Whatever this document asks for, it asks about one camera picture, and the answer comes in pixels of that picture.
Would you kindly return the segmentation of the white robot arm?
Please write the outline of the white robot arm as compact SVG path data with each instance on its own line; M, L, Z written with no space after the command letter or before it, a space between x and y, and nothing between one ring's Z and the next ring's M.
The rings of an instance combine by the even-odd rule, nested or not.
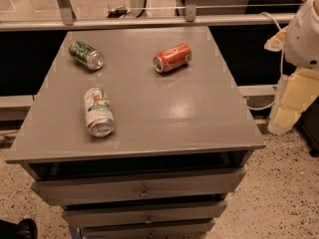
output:
M285 60L296 67L319 69L319 0L304 2L288 24Z

